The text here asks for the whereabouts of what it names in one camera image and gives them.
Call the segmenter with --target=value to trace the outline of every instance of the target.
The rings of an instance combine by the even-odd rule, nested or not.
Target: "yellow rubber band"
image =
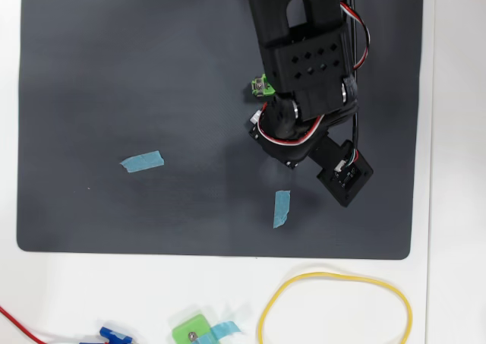
[[[345,281],[364,282],[379,287],[383,287],[384,289],[389,289],[391,292],[395,293],[398,297],[400,297],[403,303],[405,304],[405,306],[407,307],[407,327],[400,343],[405,344],[407,342],[410,336],[410,331],[412,331],[413,313],[412,313],[412,307],[410,306],[409,300],[407,299],[407,297],[405,297],[404,294],[402,294],[402,292],[399,289],[390,285],[389,283],[379,281],[378,279],[372,279],[372,278],[366,278],[360,276],[347,276],[347,275],[337,274],[337,273],[313,272],[313,273],[301,274],[300,276],[296,276],[294,278],[289,279],[279,288],[277,292],[275,292],[275,295],[273,295],[272,299],[265,307],[265,310],[262,313],[260,321],[258,323],[258,342],[260,344],[264,344],[263,331],[264,331],[265,319],[267,318],[267,315],[270,309],[272,308],[273,304],[275,303],[275,301],[282,294],[282,292],[284,292],[286,288],[289,287],[291,284],[300,281],[301,279],[307,279],[307,278],[332,278],[332,279],[340,279]]]

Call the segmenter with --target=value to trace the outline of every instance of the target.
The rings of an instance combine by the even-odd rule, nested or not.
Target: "screw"
[[[189,340],[190,340],[191,342],[195,342],[195,341],[196,341],[196,339],[197,339],[197,334],[196,334],[194,331],[191,331],[191,332],[189,333]]]

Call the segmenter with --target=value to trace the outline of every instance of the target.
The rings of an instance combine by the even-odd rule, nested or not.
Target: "black bracket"
[[[342,108],[352,48],[339,0],[302,0],[307,23],[297,27],[287,19],[290,1],[249,0],[267,79],[292,94],[306,121]]]

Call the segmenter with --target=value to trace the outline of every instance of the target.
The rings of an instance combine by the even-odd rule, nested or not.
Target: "red wire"
[[[15,320],[15,318],[12,315],[10,315],[7,311],[5,311],[2,306],[0,306],[0,314],[3,314],[6,318],[8,318],[13,323],[13,325],[18,327],[22,333],[27,335],[31,340],[33,340],[37,344],[47,344],[46,342],[43,342],[42,340],[36,338],[29,330],[27,330],[24,327],[24,325],[19,323],[17,320]]]
[[[266,108],[267,108],[267,103],[265,103],[264,104],[264,107],[261,108],[262,113],[265,111]],[[268,139],[271,139],[271,140],[276,141],[278,143],[288,144],[288,145],[294,145],[294,144],[298,144],[301,141],[303,141],[309,135],[309,133],[314,133],[315,129],[319,126],[319,121],[321,119],[322,119],[322,116],[318,116],[316,118],[316,121],[314,122],[314,125],[312,125],[312,128],[307,133],[305,133],[305,135],[303,137],[300,137],[297,140],[280,140],[280,139],[276,139],[274,137],[269,136],[268,134],[265,134],[264,130],[261,127],[260,127],[260,132],[261,132],[261,134],[263,134]]]
[[[365,25],[365,23],[363,22],[363,20],[361,19],[361,17],[360,17],[358,14],[356,14],[356,12],[355,12],[355,11],[353,11],[353,9],[352,9],[352,8],[350,8],[348,4],[346,4],[346,3],[345,3],[345,2],[343,2],[343,1],[341,1],[341,6],[343,6],[343,7],[344,7],[344,8],[345,8],[347,11],[349,11],[349,12],[350,12],[350,13],[351,13],[351,14],[352,14],[354,17],[355,17],[355,19],[356,19],[356,20],[358,20],[358,21],[359,21],[359,23],[360,23],[360,24],[363,26],[364,31],[367,31],[366,25]],[[356,64],[356,65],[353,67],[353,69],[354,69],[354,70],[357,70],[358,68],[360,68],[360,67],[363,65],[363,63],[365,63],[365,60],[366,60],[366,58],[368,57],[368,52],[369,52],[369,50],[370,50],[370,49],[369,49],[368,44],[367,44],[367,45],[366,45],[366,49],[364,50],[364,56],[363,56],[363,58],[361,59],[361,61],[360,61],[358,64]]]

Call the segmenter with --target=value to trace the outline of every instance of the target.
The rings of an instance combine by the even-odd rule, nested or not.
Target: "robotic arm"
[[[265,69],[252,87],[256,96],[267,96],[251,119],[250,135],[290,169],[312,158],[322,167],[317,178],[347,207],[373,174],[357,149],[354,75],[368,55],[368,29],[340,0],[302,0],[307,22],[290,27],[290,1],[249,0]],[[343,12],[366,29],[367,50],[357,64]],[[351,118],[353,141],[339,146],[328,130]]]

